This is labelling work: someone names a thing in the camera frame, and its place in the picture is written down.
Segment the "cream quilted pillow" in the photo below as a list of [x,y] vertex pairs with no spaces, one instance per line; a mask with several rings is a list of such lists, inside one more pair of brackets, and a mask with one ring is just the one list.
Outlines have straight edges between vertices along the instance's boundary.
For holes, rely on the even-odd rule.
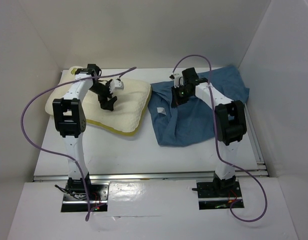
[[[53,116],[53,100],[63,97],[72,83],[75,82],[74,70],[77,68],[82,67],[74,66],[70,68],[65,80],[53,89],[45,106],[49,115]],[[83,99],[82,106],[87,124],[104,127],[116,134],[131,136],[138,129],[144,109],[150,99],[151,86],[141,80],[120,80],[124,83],[124,89],[113,92],[113,96],[117,97],[113,111],[101,109],[96,94],[91,91]]]

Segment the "blue pillowcase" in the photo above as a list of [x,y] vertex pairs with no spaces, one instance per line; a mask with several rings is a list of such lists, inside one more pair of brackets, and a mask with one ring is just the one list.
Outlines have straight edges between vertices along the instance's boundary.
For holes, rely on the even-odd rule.
[[[249,89],[245,87],[238,69],[226,66],[211,73],[201,72],[199,77],[211,77],[213,86],[226,97],[246,103]],[[153,130],[160,146],[189,146],[214,137],[212,110],[203,101],[191,97],[177,108],[171,107],[172,81],[151,85],[152,93],[148,103]]]

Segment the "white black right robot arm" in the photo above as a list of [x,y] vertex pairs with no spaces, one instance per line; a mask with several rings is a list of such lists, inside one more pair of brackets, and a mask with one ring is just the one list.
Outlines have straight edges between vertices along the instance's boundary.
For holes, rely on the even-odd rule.
[[237,151],[247,132],[244,104],[226,97],[207,78],[200,78],[193,67],[183,70],[181,75],[172,73],[169,78],[174,83],[171,88],[172,108],[187,103],[190,97],[197,97],[212,109],[216,153],[220,163],[207,193],[224,197],[236,182]]

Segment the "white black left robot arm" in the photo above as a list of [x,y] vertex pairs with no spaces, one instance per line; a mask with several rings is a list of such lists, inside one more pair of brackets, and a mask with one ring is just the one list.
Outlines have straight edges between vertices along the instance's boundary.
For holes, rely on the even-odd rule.
[[114,103],[117,101],[113,92],[124,88],[119,78],[107,80],[102,84],[101,72],[96,64],[88,64],[86,68],[75,69],[75,82],[63,97],[56,98],[52,102],[55,127],[65,141],[69,156],[69,174],[64,192],[76,195],[82,200],[92,195],[82,143],[83,133],[87,126],[82,101],[88,92],[93,92],[98,98],[101,109],[113,111]]

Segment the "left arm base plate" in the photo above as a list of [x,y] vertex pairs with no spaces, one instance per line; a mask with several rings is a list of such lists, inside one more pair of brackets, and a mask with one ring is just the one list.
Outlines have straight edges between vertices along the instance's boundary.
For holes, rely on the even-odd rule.
[[[92,184],[89,186],[89,199],[92,212],[106,212],[108,209],[109,184]],[[82,193],[64,193],[61,212],[81,213],[88,211],[87,197]]]

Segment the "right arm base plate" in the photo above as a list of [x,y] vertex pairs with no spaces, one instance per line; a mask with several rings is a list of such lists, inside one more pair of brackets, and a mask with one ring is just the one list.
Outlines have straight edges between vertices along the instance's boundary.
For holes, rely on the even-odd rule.
[[244,208],[242,193],[239,182],[217,192],[212,182],[197,182],[196,187],[191,189],[197,193],[200,210],[220,210],[229,209],[234,203],[233,208]]

